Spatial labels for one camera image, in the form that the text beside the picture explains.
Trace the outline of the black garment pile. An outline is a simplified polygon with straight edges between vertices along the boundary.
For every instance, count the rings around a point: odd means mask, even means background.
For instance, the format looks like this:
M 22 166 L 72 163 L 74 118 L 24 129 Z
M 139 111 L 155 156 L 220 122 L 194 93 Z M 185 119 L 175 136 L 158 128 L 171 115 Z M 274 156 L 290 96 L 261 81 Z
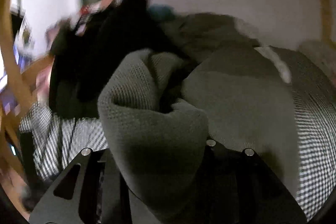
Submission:
M 148 0 L 122 0 L 93 14 L 82 35 L 64 24 L 54 39 L 49 107 L 61 118 L 98 117 L 97 100 L 129 53 L 183 54 L 148 9 Z

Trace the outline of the wooden bed frame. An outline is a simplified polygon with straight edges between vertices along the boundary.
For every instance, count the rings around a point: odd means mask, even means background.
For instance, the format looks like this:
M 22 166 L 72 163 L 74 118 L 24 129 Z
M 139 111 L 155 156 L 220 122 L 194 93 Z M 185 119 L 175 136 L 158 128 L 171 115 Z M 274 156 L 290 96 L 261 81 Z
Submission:
M 21 72 L 19 195 L 33 223 L 335 220 L 335 46 L 274 47 L 219 12 L 100 0 L 47 25 Z

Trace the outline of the teal cushion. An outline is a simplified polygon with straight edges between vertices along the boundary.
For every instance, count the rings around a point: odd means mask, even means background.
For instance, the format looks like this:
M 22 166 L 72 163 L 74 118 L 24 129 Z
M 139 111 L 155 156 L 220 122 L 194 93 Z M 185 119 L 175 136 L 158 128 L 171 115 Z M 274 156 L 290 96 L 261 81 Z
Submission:
M 151 16 L 159 22 L 168 22 L 175 19 L 175 12 L 168 5 L 151 5 L 147 9 Z

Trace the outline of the grey-green sweatshirt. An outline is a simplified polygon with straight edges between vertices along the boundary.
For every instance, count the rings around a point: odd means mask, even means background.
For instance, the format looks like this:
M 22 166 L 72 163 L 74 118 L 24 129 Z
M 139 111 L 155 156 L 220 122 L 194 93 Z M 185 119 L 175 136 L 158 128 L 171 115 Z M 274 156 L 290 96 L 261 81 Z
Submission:
M 131 223 L 184 223 L 205 158 L 206 114 L 179 99 L 180 59 L 128 54 L 98 98 L 108 147 L 128 187 Z

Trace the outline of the grey white striped pillow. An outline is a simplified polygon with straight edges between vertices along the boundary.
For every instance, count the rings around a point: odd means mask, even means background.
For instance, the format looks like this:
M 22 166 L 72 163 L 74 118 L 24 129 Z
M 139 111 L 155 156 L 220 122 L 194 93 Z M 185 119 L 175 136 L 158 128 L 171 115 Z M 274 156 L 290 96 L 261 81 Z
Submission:
M 285 61 L 271 48 L 257 27 L 242 19 L 203 12 L 178 15 L 162 26 L 176 47 L 198 63 L 223 47 L 246 46 L 270 60 L 284 83 L 291 83 L 291 72 Z

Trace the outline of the black white checkered bedsheet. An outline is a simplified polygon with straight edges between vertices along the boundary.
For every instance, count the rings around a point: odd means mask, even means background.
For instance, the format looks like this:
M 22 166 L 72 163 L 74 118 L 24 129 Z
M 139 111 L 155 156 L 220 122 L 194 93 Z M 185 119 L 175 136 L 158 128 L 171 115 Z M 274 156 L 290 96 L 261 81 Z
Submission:
M 76 153 L 110 147 L 106 137 L 138 126 L 162 129 L 159 95 L 186 106 L 219 143 L 253 148 L 313 218 L 335 187 L 335 88 L 299 52 L 272 47 L 222 48 L 181 80 L 181 59 L 147 50 L 129 54 L 98 101 L 98 118 L 65 119 L 35 103 L 21 119 L 21 136 L 33 139 L 38 178 L 60 173 Z

